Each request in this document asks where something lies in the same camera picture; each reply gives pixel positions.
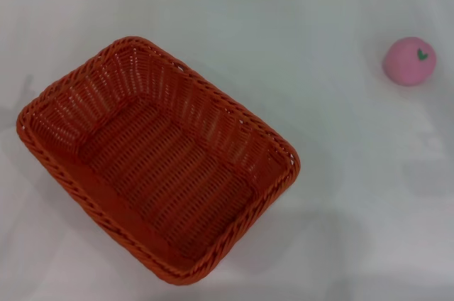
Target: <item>orange basket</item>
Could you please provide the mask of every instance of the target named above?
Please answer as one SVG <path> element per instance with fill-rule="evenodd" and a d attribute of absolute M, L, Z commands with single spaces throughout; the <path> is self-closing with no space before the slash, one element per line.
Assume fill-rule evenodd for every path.
<path fill-rule="evenodd" d="M 194 283 L 296 179 L 296 151 L 148 40 L 117 40 L 19 114 L 30 152 L 159 278 Z"/>

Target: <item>pink fruit toy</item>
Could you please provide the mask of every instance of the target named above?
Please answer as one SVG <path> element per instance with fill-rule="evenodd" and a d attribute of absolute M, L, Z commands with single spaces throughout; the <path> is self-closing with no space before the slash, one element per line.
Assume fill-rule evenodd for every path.
<path fill-rule="evenodd" d="M 402 86 L 415 86 L 431 76 L 437 57 L 430 44 L 417 37 L 398 40 L 388 50 L 383 69 L 386 75 Z"/>

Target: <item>woven basket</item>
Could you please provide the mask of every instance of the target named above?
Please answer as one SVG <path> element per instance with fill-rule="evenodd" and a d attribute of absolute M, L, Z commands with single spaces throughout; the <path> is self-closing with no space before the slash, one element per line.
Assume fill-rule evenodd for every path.
<path fill-rule="evenodd" d="M 102 229 L 175 285 L 212 271 L 300 167 L 263 121 L 138 37 L 50 85 L 17 132 Z"/>

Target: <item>basket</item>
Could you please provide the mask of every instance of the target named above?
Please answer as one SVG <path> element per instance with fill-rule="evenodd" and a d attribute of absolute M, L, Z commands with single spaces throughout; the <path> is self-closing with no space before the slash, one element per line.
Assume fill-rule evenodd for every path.
<path fill-rule="evenodd" d="M 296 179 L 296 151 L 148 40 L 117 40 L 18 116 L 30 152 L 159 278 L 195 283 Z"/>

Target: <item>green heart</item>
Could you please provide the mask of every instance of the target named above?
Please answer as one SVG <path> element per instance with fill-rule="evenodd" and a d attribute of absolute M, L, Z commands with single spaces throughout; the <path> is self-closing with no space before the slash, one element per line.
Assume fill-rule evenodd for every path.
<path fill-rule="evenodd" d="M 428 54 L 425 54 L 421 49 L 418 49 L 418 58 L 420 61 L 424 61 L 426 58 L 428 58 Z"/>

